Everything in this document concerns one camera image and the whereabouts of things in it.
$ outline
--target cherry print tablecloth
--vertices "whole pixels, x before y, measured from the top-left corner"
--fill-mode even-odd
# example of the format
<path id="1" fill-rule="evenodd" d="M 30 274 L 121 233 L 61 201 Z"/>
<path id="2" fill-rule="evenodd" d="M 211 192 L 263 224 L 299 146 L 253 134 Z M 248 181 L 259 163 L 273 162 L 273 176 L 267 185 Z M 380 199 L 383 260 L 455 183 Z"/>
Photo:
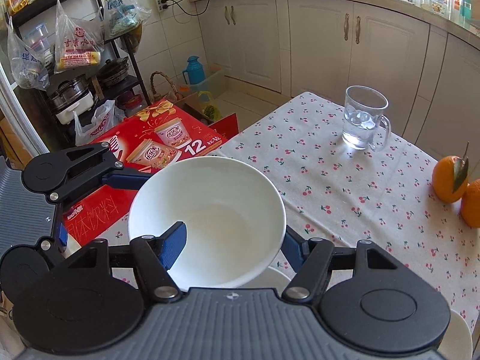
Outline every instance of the cherry print tablecloth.
<path id="1" fill-rule="evenodd" d="M 303 93 L 214 151 L 277 186 L 287 223 L 305 238 L 354 247 L 371 239 L 441 292 L 471 330 L 480 309 L 480 232 L 431 188 L 436 161 L 392 134 L 383 151 L 341 138 L 343 107 Z M 383 141 L 380 130 L 378 141 Z M 273 266 L 291 278 L 280 252 Z M 332 284 L 351 276 L 337 274 Z"/>

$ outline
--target power strip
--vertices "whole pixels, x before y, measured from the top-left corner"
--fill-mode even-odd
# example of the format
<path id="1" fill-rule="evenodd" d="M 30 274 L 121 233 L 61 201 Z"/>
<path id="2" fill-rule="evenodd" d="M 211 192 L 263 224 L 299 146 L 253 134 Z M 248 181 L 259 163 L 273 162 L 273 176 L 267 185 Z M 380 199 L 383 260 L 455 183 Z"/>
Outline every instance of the power strip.
<path id="1" fill-rule="evenodd" d="M 168 9 L 168 4 L 167 4 L 167 0 L 155 0 L 157 2 L 157 8 L 158 8 L 158 11 L 159 12 L 162 12 L 166 9 Z"/>

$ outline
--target gray ribbed panel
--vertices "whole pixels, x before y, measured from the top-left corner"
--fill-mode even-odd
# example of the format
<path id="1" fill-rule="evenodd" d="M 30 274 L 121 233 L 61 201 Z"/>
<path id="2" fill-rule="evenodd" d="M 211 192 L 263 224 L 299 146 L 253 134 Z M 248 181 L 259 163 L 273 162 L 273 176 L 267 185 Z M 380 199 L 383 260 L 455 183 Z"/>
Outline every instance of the gray ribbed panel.
<path id="1" fill-rule="evenodd" d="M 309 308 L 284 303 L 271 289 L 233 292 L 235 300 L 232 290 L 196 288 L 178 303 L 156 305 L 131 336 L 95 354 L 28 349 L 18 360 L 380 360 L 336 342 Z M 441 359 L 434 352 L 409 358 Z"/>
<path id="2" fill-rule="evenodd" d="M 27 190 L 21 171 L 10 169 L 0 156 L 0 258 L 14 245 L 35 245 L 51 236 L 54 213 L 55 206 Z"/>

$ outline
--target blue thermos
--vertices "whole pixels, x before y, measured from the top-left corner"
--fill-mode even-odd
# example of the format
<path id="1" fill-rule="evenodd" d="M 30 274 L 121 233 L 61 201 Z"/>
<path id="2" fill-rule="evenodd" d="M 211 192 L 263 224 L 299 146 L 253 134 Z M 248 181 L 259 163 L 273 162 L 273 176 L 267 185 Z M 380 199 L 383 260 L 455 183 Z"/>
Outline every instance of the blue thermos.
<path id="1" fill-rule="evenodd" d="M 198 58 L 200 57 L 197 57 L 195 55 L 189 56 L 187 59 L 187 68 L 182 72 L 185 82 L 188 83 L 187 79 L 185 78 L 185 72 L 187 72 L 190 85 L 195 85 L 205 80 L 203 65 L 198 62 Z"/>

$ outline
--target white plastic bag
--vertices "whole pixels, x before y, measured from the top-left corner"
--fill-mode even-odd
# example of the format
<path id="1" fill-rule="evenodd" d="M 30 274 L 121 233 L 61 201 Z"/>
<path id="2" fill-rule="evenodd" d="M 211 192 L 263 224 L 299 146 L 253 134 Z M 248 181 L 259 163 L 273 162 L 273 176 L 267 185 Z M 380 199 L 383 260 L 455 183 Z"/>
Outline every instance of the white plastic bag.
<path id="1" fill-rule="evenodd" d="M 137 28 L 152 12 L 138 4 L 138 0 L 105 0 L 105 39 L 113 39 Z"/>
<path id="2" fill-rule="evenodd" d="M 23 89 L 46 91 L 50 85 L 49 73 L 45 69 L 45 54 L 28 47 L 8 27 L 8 58 L 15 82 Z"/>
<path id="3" fill-rule="evenodd" d="M 68 17 L 57 0 L 55 73 L 100 63 L 104 47 L 99 16 L 100 10 L 93 20 Z"/>
<path id="4" fill-rule="evenodd" d="M 114 100 L 107 100 L 95 110 L 92 116 L 92 124 L 82 127 L 75 111 L 73 117 L 75 118 L 75 145 L 81 146 L 92 142 L 92 140 L 119 124 L 124 119 L 125 114 L 115 106 Z"/>

